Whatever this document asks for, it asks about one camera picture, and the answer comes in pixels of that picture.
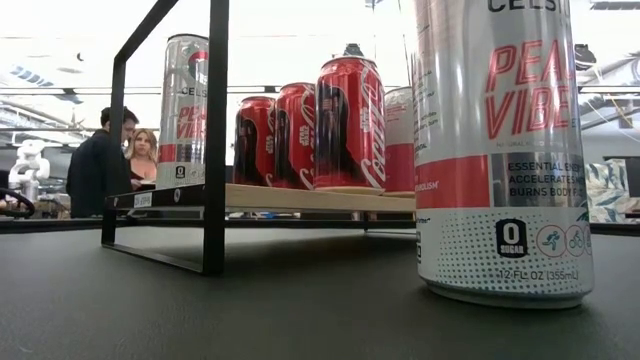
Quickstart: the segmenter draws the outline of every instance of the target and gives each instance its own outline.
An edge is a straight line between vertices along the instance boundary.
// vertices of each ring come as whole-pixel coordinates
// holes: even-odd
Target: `gray table surface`
[[[198,229],[120,240],[185,258]],[[640,238],[594,236],[581,308],[433,295],[411,237],[231,230],[204,278],[102,249],[98,231],[0,236],[0,359],[639,359]]]

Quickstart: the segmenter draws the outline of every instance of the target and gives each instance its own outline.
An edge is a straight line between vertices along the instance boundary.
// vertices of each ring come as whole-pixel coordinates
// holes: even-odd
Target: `12 fl oz text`
[[[564,270],[500,270],[498,278],[504,280],[578,280],[580,278],[578,271]]]

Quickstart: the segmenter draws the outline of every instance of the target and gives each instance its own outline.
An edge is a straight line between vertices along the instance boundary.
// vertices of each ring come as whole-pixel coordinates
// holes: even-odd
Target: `blonde hair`
[[[127,145],[127,152],[125,153],[125,157],[128,160],[131,160],[131,158],[133,158],[135,151],[136,151],[136,139],[138,138],[138,136],[140,136],[140,134],[145,134],[147,135],[147,138],[149,138],[149,143],[150,143],[150,149],[149,149],[149,160],[153,161],[154,164],[157,164],[158,162],[158,139],[156,139],[156,136],[153,134],[153,131],[149,130],[149,129],[137,129],[134,133],[133,136],[131,137],[131,140],[129,141],[129,145]]]

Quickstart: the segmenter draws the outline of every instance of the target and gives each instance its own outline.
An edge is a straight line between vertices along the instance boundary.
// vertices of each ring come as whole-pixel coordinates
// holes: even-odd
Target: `coca-cola can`
[[[209,40],[191,34],[169,38],[156,188],[204,183]]]
[[[594,276],[569,0],[413,1],[420,276],[463,301],[579,305]]]
[[[411,87],[393,89],[384,97],[385,174],[384,196],[413,197],[413,93]]]
[[[275,168],[275,100],[251,96],[236,114],[233,183],[273,186]]]
[[[274,186],[313,190],[315,85],[288,84],[276,100]]]
[[[327,62],[316,94],[314,188],[380,195],[385,186],[384,87],[375,63],[350,56]]]

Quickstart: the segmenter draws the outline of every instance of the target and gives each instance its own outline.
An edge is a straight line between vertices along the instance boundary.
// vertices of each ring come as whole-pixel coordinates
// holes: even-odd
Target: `shelf label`
[[[137,209],[141,207],[150,207],[152,196],[153,196],[153,193],[151,192],[136,194],[133,197],[133,208]]]

